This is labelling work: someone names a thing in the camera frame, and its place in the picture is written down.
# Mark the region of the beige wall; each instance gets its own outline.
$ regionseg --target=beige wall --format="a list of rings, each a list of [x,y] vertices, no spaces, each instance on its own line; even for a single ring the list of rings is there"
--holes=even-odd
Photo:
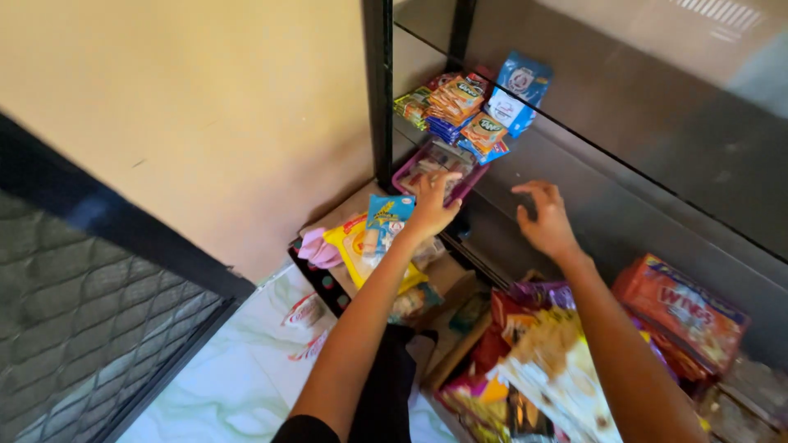
[[[252,281],[372,176],[358,0],[3,2],[0,110]]]

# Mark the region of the black sleeve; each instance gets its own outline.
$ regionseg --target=black sleeve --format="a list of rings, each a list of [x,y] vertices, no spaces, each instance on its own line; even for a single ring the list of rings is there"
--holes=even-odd
[[[311,415],[296,415],[287,419],[273,437],[271,443],[340,443],[340,438],[323,423]]]

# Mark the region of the shelf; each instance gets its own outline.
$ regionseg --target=shelf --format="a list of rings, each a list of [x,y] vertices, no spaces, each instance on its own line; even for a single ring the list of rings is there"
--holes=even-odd
[[[782,112],[761,98],[771,91],[788,102],[788,90],[776,90],[776,80],[769,80],[779,76],[776,64],[747,62],[755,60],[762,47],[768,52],[769,42],[777,39],[771,22],[786,23],[779,11],[771,10],[777,6],[759,9],[771,22],[742,34],[735,50],[707,39],[710,31],[705,27],[703,35],[688,34],[707,52],[716,51],[706,58],[694,47],[678,51],[673,37],[656,44],[649,34],[653,23],[666,20],[676,21],[679,35],[697,24],[680,2],[654,6],[657,22],[638,21],[645,26],[641,34],[624,24],[635,23],[636,13],[653,2],[634,2],[608,21],[599,12],[611,10],[612,0],[599,2],[597,13],[567,7],[575,3],[476,2],[467,49],[456,58],[448,55],[452,39],[462,37],[452,34],[455,7],[467,2],[402,2],[394,11],[394,92],[414,89],[441,73],[447,61],[461,65],[464,73],[478,65],[496,72],[509,52],[517,50],[554,71],[538,113],[553,132],[562,132],[555,138],[574,139],[572,143],[601,152],[625,169],[617,173],[619,178],[640,176],[788,264],[788,231],[782,228],[788,222],[783,204],[788,182],[782,180],[783,165],[788,164],[788,151],[782,149],[782,140],[788,139],[788,110]],[[652,50],[638,49],[648,44]],[[769,54],[788,60],[783,53]],[[763,79],[771,90],[753,86]],[[511,95],[526,106],[536,105]]]

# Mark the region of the pink cloth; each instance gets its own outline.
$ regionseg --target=pink cloth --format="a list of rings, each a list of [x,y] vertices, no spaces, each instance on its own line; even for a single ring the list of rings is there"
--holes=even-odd
[[[315,228],[303,234],[301,249],[298,251],[300,259],[309,260],[320,269],[333,268],[342,263],[342,256],[334,245],[323,240],[325,228]]]

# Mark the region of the left hand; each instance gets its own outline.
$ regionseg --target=left hand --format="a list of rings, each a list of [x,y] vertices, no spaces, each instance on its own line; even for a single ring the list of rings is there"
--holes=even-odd
[[[461,178],[463,178],[461,173],[433,173],[428,177],[422,176],[416,195],[416,208],[405,223],[403,233],[407,231],[408,236],[421,243],[444,230],[463,205],[461,199],[456,199],[449,207],[444,208],[446,182]]]

